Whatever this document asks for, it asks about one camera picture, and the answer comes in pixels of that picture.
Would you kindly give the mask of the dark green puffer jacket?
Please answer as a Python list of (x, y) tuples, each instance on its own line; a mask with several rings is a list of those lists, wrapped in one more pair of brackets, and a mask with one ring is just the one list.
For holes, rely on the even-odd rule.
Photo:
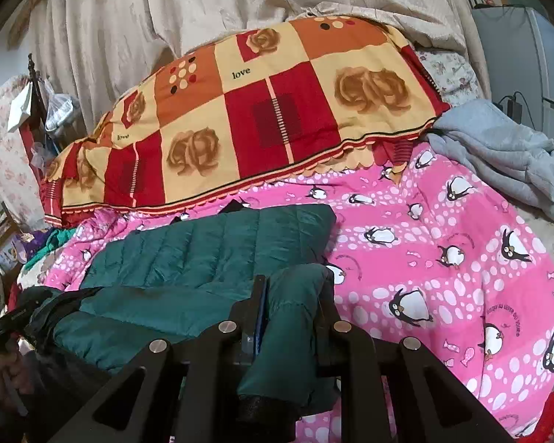
[(151, 341), (192, 340), (226, 320), (263, 276), (268, 323), (238, 393), (299, 414), (330, 410), (335, 384), (316, 375), (314, 320), (333, 278), (321, 258), (335, 223), (324, 204), (241, 209), (109, 244), (78, 290), (52, 290), (31, 319), (38, 388), (79, 405)]

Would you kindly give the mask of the pink penguin print blanket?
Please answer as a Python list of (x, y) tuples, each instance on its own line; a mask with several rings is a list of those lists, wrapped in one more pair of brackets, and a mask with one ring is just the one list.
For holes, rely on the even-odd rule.
[(554, 385), (547, 248), (505, 198), (425, 144), (399, 182), (388, 173), (298, 176), (163, 217), (100, 210), (62, 248), (45, 284), (78, 290), (98, 254), (135, 231), (324, 204), (336, 223), (321, 263), (341, 317), (375, 338), (420, 339), (512, 436), (529, 436)]

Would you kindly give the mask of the floral white fabric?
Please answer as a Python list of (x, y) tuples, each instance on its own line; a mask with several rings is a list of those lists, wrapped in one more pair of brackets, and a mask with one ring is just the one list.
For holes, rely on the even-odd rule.
[(38, 180), (21, 135), (7, 129), (11, 102), (27, 83), (28, 76), (18, 75), (0, 87), (0, 201), (19, 226), (38, 230), (45, 223)]

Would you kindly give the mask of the grey sweatshirt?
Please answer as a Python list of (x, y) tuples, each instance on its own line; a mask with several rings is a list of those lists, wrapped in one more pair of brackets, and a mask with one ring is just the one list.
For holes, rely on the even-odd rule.
[(424, 138), (435, 153), (554, 222), (554, 139), (514, 122), (486, 99), (451, 108)]

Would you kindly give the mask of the red yellow rose quilt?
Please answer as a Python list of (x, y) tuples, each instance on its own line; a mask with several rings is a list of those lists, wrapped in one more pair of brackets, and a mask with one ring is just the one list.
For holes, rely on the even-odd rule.
[(130, 89), (41, 184), (46, 221), (164, 215), (300, 173), (407, 166), (447, 110), (396, 28), (311, 16), (202, 46)]

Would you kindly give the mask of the beige curtain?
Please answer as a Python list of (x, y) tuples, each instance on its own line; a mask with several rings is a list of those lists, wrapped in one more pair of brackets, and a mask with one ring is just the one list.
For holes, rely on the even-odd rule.
[(421, 46), (457, 52), (481, 91), (490, 90), (466, 0), (40, 0), (30, 13), (28, 41), (42, 74), (79, 99), (79, 130), (87, 134), (165, 56), (309, 14), (365, 17)]

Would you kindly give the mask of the white refrigerator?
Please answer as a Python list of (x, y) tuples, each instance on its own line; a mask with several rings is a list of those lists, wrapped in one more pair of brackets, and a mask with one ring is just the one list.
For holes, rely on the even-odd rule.
[(491, 100), (513, 121), (554, 139), (554, 25), (533, 8), (477, 8)]

